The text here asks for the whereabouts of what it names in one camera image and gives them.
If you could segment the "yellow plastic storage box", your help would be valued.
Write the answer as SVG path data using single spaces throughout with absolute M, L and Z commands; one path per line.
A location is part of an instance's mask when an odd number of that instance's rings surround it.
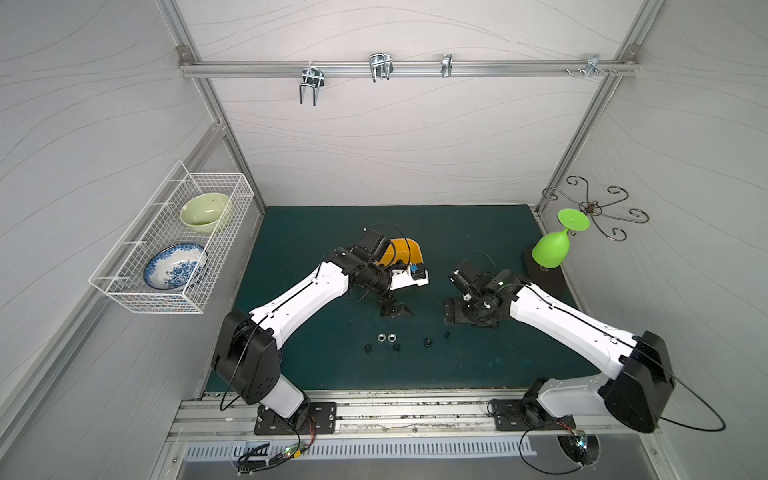
M 388 267 L 398 262 L 406 265 L 423 263 L 424 258 L 419 243 L 411 238 L 392 239 L 382 258 L 378 261 L 378 265 Z

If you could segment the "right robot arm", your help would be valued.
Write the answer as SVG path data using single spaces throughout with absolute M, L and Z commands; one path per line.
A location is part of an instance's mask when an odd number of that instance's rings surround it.
M 494 274 L 462 262 L 448 276 L 460 297 L 444 302 L 450 323 L 489 326 L 513 319 L 548 335 L 586 359 L 598 374 L 540 378 L 514 407 L 526 426 L 542 428 L 573 416 L 611 415 L 622 425 L 652 433 L 674 391 L 665 341 L 637 336 L 598 321 L 508 269 Z

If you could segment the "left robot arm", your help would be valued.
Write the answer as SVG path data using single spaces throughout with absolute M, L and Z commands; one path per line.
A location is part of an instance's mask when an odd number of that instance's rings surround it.
M 237 398 L 300 430 L 309 420 L 310 400 L 281 373 L 281 351 L 290 336 L 352 287 L 377 296 L 383 318 L 411 317 L 396 292 L 428 283 L 415 240 L 390 239 L 365 229 L 357 244 L 328 252 L 308 276 L 274 300 L 249 312 L 230 311 L 218 335 L 212 370 Z

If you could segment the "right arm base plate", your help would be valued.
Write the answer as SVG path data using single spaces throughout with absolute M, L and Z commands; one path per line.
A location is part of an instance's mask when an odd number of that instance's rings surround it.
M 494 427 L 501 432 L 525 432 L 529 429 L 543 431 L 575 431 L 572 416 L 553 417 L 530 400 L 491 399 L 486 404 Z

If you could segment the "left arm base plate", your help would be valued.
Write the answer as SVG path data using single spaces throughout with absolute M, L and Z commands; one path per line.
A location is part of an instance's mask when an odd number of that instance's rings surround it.
M 274 410 L 259 405 L 254 426 L 256 436 L 331 435 L 336 429 L 336 402 L 305 401 L 288 418 L 279 416 Z

